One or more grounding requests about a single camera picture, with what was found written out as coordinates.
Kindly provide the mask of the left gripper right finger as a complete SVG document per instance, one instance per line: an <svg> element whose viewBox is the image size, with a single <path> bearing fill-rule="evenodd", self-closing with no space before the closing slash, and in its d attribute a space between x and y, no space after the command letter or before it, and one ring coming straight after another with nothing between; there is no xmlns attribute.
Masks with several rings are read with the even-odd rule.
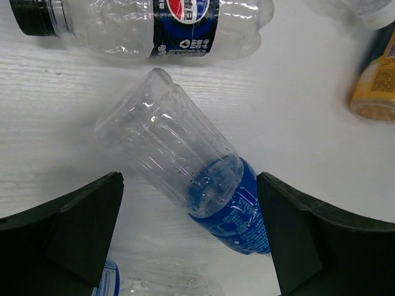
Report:
<svg viewBox="0 0 395 296"><path fill-rule="evenodd" d="M270 173L257 193L282 295L393 295L394 224L307 195Z"/></svg>

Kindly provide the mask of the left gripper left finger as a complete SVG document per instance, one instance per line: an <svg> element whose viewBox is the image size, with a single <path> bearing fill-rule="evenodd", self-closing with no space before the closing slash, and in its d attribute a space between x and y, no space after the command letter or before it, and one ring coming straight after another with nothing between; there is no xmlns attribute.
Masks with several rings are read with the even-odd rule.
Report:
<svg viewBox="0 0 395 296"><path fill-rule="evenodd" d="M1 295L91 295L99 286L123 197L111 172L1 218Z"/></svg>

